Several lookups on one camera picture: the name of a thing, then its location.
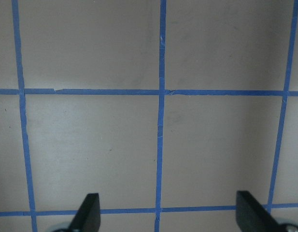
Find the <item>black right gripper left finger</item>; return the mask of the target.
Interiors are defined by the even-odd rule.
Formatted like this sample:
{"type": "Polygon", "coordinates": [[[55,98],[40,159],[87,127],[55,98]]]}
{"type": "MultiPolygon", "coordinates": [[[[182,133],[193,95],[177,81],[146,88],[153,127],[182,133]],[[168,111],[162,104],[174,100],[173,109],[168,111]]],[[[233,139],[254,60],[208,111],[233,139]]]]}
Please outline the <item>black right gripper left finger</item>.
{"type": "Polygon", "coordinates": [[[99,194],[87,194],[75,217],[69,232],[98,232],[101,224],[99,194]]]}

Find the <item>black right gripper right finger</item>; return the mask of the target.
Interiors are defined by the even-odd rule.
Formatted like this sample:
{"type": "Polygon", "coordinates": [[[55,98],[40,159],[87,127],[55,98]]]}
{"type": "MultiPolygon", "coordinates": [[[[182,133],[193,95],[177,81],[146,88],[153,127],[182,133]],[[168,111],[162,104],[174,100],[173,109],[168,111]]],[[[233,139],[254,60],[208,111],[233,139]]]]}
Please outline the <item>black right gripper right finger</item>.
{"type": "Polygon", "coordinates": [[[241,232],[277,232],[279,224],[249,191],[236,193],[236,222],[241,232]]]}

